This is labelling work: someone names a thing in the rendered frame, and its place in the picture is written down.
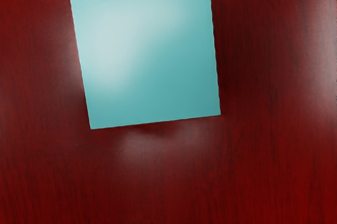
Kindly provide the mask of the light blue block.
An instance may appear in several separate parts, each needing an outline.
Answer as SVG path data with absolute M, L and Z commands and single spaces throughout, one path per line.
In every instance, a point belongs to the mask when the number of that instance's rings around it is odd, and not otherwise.
M 211 0 L 70 0 L 91 129 L 221 113 Z

